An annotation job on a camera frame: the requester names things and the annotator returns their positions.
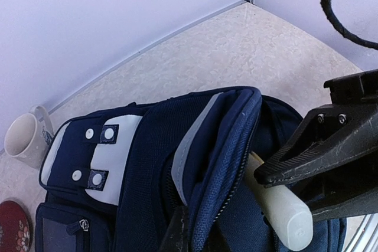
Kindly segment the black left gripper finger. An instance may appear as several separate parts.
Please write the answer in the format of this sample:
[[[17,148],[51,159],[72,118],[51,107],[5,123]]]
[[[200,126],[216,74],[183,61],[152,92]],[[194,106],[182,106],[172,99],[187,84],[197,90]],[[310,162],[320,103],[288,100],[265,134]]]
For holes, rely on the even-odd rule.
[[[189,252],[188,208],[177,207],[164,235],[159,251]]]

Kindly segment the navy blue student backpack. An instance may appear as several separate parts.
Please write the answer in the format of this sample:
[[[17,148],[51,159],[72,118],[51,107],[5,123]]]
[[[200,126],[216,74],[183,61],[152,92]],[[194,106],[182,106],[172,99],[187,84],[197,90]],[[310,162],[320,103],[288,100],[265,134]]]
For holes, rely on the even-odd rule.
[[[243,182],[302,122],[254,87],[131,103],[66,121],[40,169],[36,251],[159,251],[177,207],[189,251],[285,251]]]

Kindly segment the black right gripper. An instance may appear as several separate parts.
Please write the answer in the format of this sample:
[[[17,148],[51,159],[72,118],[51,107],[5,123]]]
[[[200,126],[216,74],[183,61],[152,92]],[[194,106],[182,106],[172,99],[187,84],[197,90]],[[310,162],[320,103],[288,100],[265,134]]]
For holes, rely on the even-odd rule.
[[[377,151],[377,69],[324,83],[333,104],[310,110],[294,134],[255,170],[266,187],[319,175]]]

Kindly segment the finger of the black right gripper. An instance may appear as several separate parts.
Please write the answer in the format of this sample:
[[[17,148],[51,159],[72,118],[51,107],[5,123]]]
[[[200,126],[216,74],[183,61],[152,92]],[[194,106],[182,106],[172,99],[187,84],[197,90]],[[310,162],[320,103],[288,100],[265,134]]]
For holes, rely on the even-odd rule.
[[[309,204],[314,222],[377,213],[377,187],[366,192],[334,193]]]

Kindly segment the yellow highlighter marker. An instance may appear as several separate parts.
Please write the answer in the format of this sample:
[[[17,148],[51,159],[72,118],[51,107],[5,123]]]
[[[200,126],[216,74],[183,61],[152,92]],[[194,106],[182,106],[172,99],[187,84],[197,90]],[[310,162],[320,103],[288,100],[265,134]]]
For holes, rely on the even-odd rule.
[[[268,223],[282,244],[292,251],[308,247],[313,238],[313,219],[308,206],[284,185],[265,188],[254,176],[264,161],[254,152],[248,155],[245,184],[252,191]]]

